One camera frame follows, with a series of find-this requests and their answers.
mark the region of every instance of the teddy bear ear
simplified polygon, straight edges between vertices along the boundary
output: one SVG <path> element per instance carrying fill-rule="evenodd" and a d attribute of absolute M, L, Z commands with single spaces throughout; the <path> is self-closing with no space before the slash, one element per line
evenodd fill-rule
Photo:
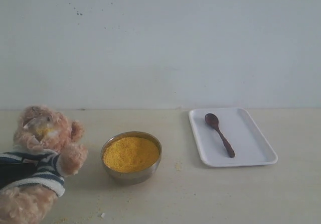
<path fill-rule="evenodd" d="M 85 132 L 84 127 L 79 121 L 73 121 L 71 124 L 71 128 L 72 128 L 71 141 L 77 142 L 84 135 L 84 132 Z"/>

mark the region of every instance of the spoon handle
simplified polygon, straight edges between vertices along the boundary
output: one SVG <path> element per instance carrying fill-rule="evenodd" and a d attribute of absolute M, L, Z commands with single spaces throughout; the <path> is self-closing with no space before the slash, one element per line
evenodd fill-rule
<path fill-rule="evenodd" d="M 216 129 L 216 131 L 219 133 L 222 141 L 223 141 L 223 144 L 225 146 L 225 149 L 227 151 L 227 153 L 229 154 L 229 156 L 231 158 L 234 158 L 235 157 L 235 153 L 234 153 L 234 150 L 232 148 L 232 146 L 230 145 L 230 143 L 227 141 L 227 139 L 224 137 L 224 135 L 222 134 L 222 132 L 220 131 L 219 128 Z"/>

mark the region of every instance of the teddy bear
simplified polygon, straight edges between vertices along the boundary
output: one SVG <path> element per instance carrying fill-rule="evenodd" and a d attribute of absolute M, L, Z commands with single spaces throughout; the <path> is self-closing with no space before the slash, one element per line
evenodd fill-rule
<path fill-rule="evenodd" d="M 77 174 L 87 158 L 87 148 L 76 144 L 83 133 L 80 122 L 47 106 L 33 105 L 22 111 L 13 150 L 0 154 L 0 162 L 28 163 L 34 171 L 0 189 L 0 224 L 43 220 L 64 194 L 64 178 Z"/>

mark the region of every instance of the bowl rim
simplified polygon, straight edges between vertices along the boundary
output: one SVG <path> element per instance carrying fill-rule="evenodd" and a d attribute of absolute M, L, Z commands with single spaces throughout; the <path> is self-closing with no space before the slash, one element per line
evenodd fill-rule
<path fill-rule="evenodd" d="M 158 148 L 159 149 L 159 157 L 157 158 L 157 160 L 152 165 L 146 167 L 145 169 L 134 171 L 134 172 L 119 172 L 117 170 L 112 169 L 110 166 L 108 166 L 104 162 L 104 156 L 103 155 L 104 155 L 105 149 L 107 148 L 107 145 L 112 140 L 114 140 L 114 139 L 116 139 L 118 137 L 121 137 L 122 135 L 130 135 L 130 134 L 144 134 L 144 135 L 147 135 L 147 136 L 151 137 L 152 139 L 154 139 L 158 144 L 157 148 L 159 147 Z M 107 142 L 102 146 L 101 151 L 100 151 L 100 159 L 101 159 L 103 165 L 105 167 L 107 167 L 110 171 L 113 171 L 113 172 L 116 172 L 116 173 L 119 173 L 119 174 L 133 174 L 133 173 L 140 173 L 140 172 L 146 171 L 147 169 L 151 168 L 155 164 L 157 164 L 157 163 L 159 164 L 159 161 L 160 161 L 161 158 L 162 158 L 162 145 L 161 145 L 161 142 L 154 135 L 152 135 L 150 133 L 147 133 L 147 132 L 143 132 L 143 131 L 127 131 L 127 132 L 123 132 L 123 133 L 117 134 L 117 135 L 111 137 L 109 140 L 107 140 Z"/>

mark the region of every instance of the tray rim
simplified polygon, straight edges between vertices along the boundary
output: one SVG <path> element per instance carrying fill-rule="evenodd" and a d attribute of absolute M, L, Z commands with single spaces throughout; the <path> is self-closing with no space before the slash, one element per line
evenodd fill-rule
<path fill-rule="evenodd" d="M 196 126 L 194 126 L 193 124 L 193 120 L 192 120 L 192 113 L 195 112 L 196 110 L 220 110 L 220 109 L 235 109 L 235 110 L 242 110 L 244 111 L 248 117 L 250 118 L 250 120 L 253 122 L 255 128 L 258 130 L 259 134 L 262 136 L 262 138 L 264 139 L 264 142 L 265 144 L 268 146 L 268 148 L 270 149 L 270 151 L 273 153 L 274 155 L 274 159 L 272 161 L 264 161 L 264 162 L 257 162 L 257 163 L 253 163 L 253 164 L 215 164 L 215 165 L 212 165 L 212 164 L 209 164 L 207 161 L 204 160 L 202 154 L 201 154 L 201 151 L 200 151 L 200 143 L 199 143 L 199 140 L 197 139 L 196 137 Z M 199 152 L 199 156 L 202 160 L 202 162 L 209 166 L 209 167 L 246 167 L 246 166 L 264 166 L 264 165 L 272 165 L 272 164 L 275 164 L 277 161 L 278 161 L 278 155 L 277 153 L 275 152 L 275 150 L 272 148 L 272 146 L 270 145 L 269 141 L 266 139 L 266 137 L 263 135 L 262 131 L 260 130 L 260 128 L 258 127 L 258 125 L 256 124 L 256 122 L 254 121 L 254 119 L 252 118 L 252 116 L 250 115 L 250 113 L 244 109 L 244 108 L 241 108 L 241 107 L 217 107 L 217 108 L 195 108 L 195 109 L 192 109 L 192 110 L 189 110 L 189 120 L 190 120 L 190 124 L 191 124 L 191 128 L 192 128 L 192 132 L 193 132 L 193 136 L 194 136 L 194 140 L 196 142 L 196 146 L 197 146 L 197 150 Z"/>

